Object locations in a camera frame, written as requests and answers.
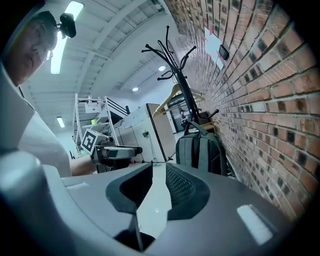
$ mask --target machine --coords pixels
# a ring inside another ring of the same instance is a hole
[[[166,163],[172,209],[154,240],[139,231],[136,214],[153,184],[151,163],[61,179],[54,167],[14,151],[1,155],[0,166],[0,194],[20,227],[14,235],[23,232],[42,255],[247,255],[276,247],[290,227],[244,184]]]
[[[91,129],[86,129],[80,146],[91,156],[98,173],[128,167],[131,158],[143,151],[139,146],[116,145],[113,137]]]

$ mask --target ceiling light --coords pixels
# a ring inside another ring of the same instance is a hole
[[[57,119],[60,127],[61,127],[61,128],[64,128],[64,127],[65,127],[65,124],[64,124],[64,121],[62,120],[62,117],[61,117],[61,116],[58,116],[56,119]]]
[[[65,13],[72,14],[73,19],[76,20],[78,17],[80,11],[84,5],[79,2],[71,1],[67,8],[65,9]],[[64,54],[64,49],[66,46],[67,42],[67,37],[62,39],[62,33],[59,31],[57,35],[57,43],[56,47],[52,51],[52,58],[51,58],[51,74],[60,74],[60,66],[61,66],[61,60],[62,60],[62,55]]]

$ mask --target person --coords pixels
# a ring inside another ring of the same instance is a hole
[[[188,118],[185,116],[185,111],[183,109],[180,110],[180,121],[181,121],[181,126],[183,128],[183,130],[186,129],[186,121],[188,120]]]
[[[57,44],[57,33],[56,20],[49,11],[36,14],[27,23],[2,57],[1,70],[6,72],[11,86],[16,89],[23,86],[52,57]],[[26,125],[18,149],[33,154],[43,165],[56,167],[61,177],[91,174],[96,170],[90,155],[69,159],[54,133],[31,104],[26,100],[25,103],[32,109],[33,116]]]

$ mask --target ceiling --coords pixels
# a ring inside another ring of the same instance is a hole
[[[69,0],[47,0],[49,10],[58,21]],[[166,14],[163,0],[78,0],[84,8],[76,19],[77,35],[69,38],[63,52],[60,74],[50,73],[50,61],[21,86],[25,98],[34,106],[54,133],[62,132],[56,117],[72,127],[75,94],[86,98],[110,96],[112,90],[132,94],[150,80],[156,83],[160,66],[166,63],[152,52],[141,53],[145,44],[158,48],[164,41],[166,25],[169,39],[177,30]],[[96,114],[86,114],[79,107],[79,119],[87,125]]]

